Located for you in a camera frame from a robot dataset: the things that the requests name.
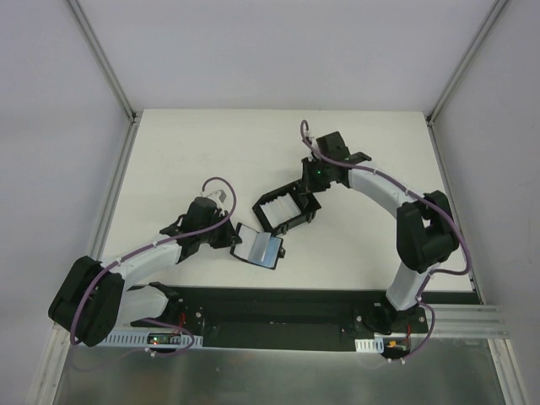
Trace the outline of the black plastic card tray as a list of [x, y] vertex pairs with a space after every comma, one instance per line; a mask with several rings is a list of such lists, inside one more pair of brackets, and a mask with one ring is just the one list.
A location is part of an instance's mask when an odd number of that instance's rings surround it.
[[300, 190], [300, 180], [263, 194], [252, 207], [262, 229], [273, 236], [310, 223], [319, 209], [315, 196]]

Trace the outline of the black leather card holder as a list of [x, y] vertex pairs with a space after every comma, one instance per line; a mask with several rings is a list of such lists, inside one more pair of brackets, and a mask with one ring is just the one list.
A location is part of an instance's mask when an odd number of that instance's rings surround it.
[[282, 238], [269, 232], [258, 232], [242, 223], [237, 224], [236, 233], [241, 242], [232, 246], [229, 253], [237, 260], [274, 270], [278, 260], [285, 257], [286, 250]]

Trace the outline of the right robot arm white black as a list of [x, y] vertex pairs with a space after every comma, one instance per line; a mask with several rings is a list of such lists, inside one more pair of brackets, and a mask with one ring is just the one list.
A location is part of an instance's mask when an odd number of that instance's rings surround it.
[[383, 335], [400, 332], [415, 315], [429, 274], [459, 247], [448, 198], [438, 190], [423, 195], [412, 191], [377, 169], [371, 157], [351, 153], [339, 132], [319, 138], [305, 129], [300, 133], [311, 151], [302, 159], [304, 192], [324, 192], [336, 182], [370, 198], [396, 220], [400, 265], [380, 304], [362, 322]]

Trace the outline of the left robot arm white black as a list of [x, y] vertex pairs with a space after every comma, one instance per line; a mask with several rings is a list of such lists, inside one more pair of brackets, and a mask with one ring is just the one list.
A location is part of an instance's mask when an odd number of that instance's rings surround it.
[[210, 197], [196, 197], [186, 213], [150, 242], [116, 259], [90, 256], [75, 261], [53, 299], [48, 316], [70, 332], [74, 343], [93, 347], [121, 324], [153, 321], [158, 327], [183, 327], [181, 297], [171, 287], [138, 283], [199, 251], [240, 244], [230, 214]]

